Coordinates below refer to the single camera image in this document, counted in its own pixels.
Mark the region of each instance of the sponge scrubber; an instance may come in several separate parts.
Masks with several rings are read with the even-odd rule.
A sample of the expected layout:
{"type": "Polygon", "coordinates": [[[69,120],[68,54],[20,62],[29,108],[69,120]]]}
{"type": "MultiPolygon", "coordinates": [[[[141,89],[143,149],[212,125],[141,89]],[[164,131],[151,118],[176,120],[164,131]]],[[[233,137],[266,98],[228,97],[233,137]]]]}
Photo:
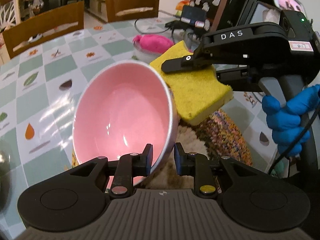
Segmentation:
{"type": "Polygon", "coordinates": [[[233,98],[230,86],[221,84],[216,77],[213,66],[208,68],[165,74],[161,65],[168,59],[192,55],[184,41],[168,49],[150,65],[161,75],[171,88],[178,114],[187,123],[198,125],[214,111],[233,98]]]}

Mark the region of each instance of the ribbed grip surface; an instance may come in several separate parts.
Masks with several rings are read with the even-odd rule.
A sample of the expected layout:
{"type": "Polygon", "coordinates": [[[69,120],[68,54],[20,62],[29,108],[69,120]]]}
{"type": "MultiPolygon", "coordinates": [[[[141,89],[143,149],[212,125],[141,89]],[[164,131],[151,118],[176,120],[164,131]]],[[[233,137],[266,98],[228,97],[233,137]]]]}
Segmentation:
{"type": "Polygon", "coordinates": [[[267,234],[233,222],[217,202],[186,190],[138,189],[126,199],[113,200],[90,225],[66,233],[28,228],[17,240],[311,240],[305,232],[267,234]]]}

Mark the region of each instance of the wooden chair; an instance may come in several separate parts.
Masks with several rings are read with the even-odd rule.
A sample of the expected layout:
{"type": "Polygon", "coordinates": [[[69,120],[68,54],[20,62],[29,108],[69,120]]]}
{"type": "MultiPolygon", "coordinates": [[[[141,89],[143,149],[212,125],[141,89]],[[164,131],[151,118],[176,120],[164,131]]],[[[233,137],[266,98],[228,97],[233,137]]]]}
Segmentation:
{"type": "Polygon", "coordinates": [[[106,0],[106,7],[108,22],[154,18],[158,17],[159,14],[159,0],[106,0]]]}
{"type": "Polygon", "coordinates": [[[84,2],[81,1],[44,12],[4,31],[3,38],[9,57],[13,58],[31,47],[53,40],[67,33],[83,29],[83,17],[84,2]],[[64,24],[75,25],[61,31],[53,31],[54,28],[64,24]],[[44,35],[39,40],[14,50],[14,48],[22,42],[28,41],[30,37],[34,37],[39,33],[46,33],[50,30],[52,30],[52,34],[44,35]]]}

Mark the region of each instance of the pink object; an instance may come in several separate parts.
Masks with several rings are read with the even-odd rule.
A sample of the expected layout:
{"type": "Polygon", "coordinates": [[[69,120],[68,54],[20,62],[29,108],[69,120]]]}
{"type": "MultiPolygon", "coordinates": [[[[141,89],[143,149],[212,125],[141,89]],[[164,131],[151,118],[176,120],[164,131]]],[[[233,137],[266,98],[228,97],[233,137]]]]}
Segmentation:
{"type": "MultiPolygon", "coordinates": [[[[126,60],[101,70],[81,95],[73,146],[81,164],[98,156],[118,160],[124,154],[141,153],[151,143],[153,172],[169,157],[177,130],[175,104],[163,79],[148,64],[126,60]]],[[[142,180],[135,177],[133,182],[142,180]]]]}
{"type": "Polygon", "coordinates": [[[174,45],[173,41],[169,38],[157,34],[137,35],[133,39],[133,42],[139,42],[143,50],[161,54],[174,45]]]}
{"type": "Polygon", "coordinates": [[[303,6],[296,0],[278,0],[278,3],[285,10],[295,10],[305,14],[303,6]]]}

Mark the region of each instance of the blue glove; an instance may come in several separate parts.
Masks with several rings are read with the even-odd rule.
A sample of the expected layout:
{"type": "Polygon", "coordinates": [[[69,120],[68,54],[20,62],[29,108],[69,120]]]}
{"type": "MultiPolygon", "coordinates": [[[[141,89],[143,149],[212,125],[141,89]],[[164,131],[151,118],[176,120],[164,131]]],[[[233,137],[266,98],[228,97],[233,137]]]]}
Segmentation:
{"type": "MultiPolygon", "coordinates": [[[[314,110],[320,102],[320,85],[306,88],[295,98],[289,100],[284,108],[273,96],[264,96],[262,109],[267,114],[267,125],[272,129],[272,139],[278,144],[278,152],[283,153],[291,142],[302,132],[300,116],[314,110]]],[[[296,156],[302,150],[302,143],[310,138],[309,131],[301,138],[288,156],[296,156]]]]}

